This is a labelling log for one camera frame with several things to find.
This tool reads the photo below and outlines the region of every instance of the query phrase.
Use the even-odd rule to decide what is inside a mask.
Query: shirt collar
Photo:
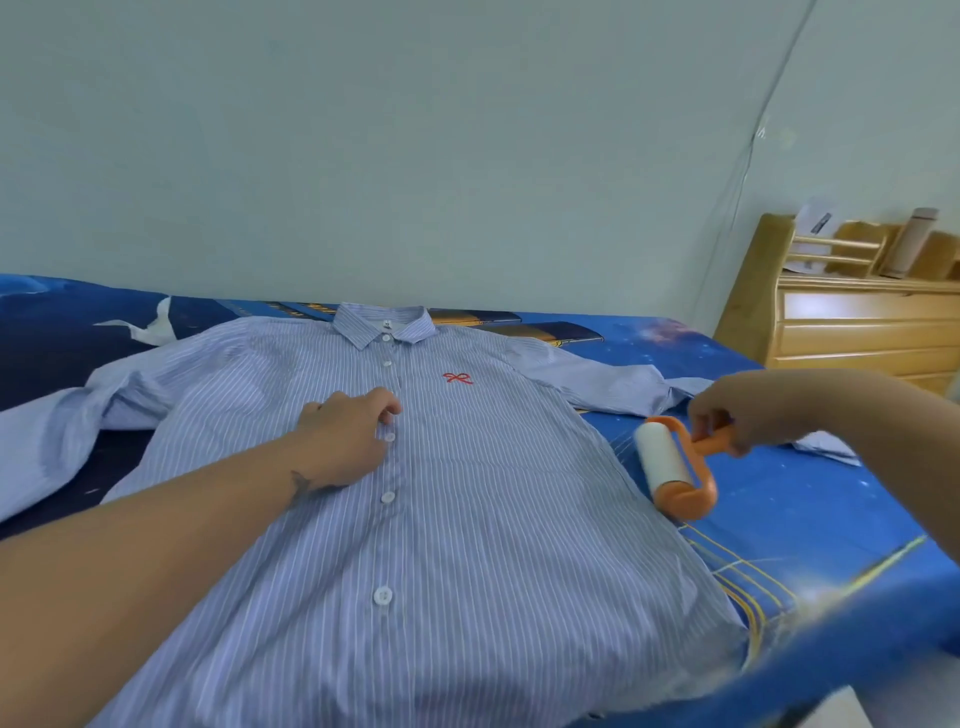
[[[385,321],[391,323],[392,327],[386,330],[397,341],[416,344],[437,333],[433,319],[421,305],[381,308],[378,305],[341,303],[333,317],[333,327],[357,349],[363,349],[385,332],[382,327]]]

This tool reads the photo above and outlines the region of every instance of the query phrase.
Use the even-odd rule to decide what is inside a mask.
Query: paper
[[[800,208],[794,219],[795,235],[814,237],[832,237],[840,228],[842,220],[837,214],[836,204],[826,197],[811,197]],[[830,255],[829,245],[816,243],[794,243],[790,246],[791,253],[807,255]],[[820,260],[787,260],[783,267],[794,273],[808,273],[822,275],[827,264]]]
[[[126,321],[114,319],[94,324],[95,327],[127,327],[134,341],[142,341],[152,347],[161,347],[172,341],[177,341],[174,328],[170,325],[170,296],[156,305],[156,318],[146,328],[136,327]]]

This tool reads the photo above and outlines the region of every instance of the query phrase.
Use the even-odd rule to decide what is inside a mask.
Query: hand
[[[780,369],[723,376],[690,402],[691,435],[700,440],[733,421],[736,454],[746,454],[754,445],[794,442],[820,428],[819,415],[830,407],[829,392],[849,375],[845,370]]]
[[[350,485],[375,470],[388,444],[376,439],[376,424],[389,425],[402,407],[392,392],[377,387],[366,395],[334,392],[323,404],[303,406],[297,428],[281,438],[295,479],[308,488]]]

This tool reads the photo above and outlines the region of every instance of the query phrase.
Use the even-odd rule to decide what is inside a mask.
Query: tattoo
[[[289,507],[295,508],[310,492],[310,480],[297,471],[290,471],[290,479],[294,484],[294,496],[290,498]]]

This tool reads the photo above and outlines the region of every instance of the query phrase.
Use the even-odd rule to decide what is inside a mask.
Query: red bow embroidery
[[[461,372],[458,375],[452,375],[450,372],[447,372],[444,376],[446,377],[447,384],[449,384],[451,381],[462,381],[464,384],[473,383],[472,381],[470,381],[470,375],[466,375],[463,372]]]

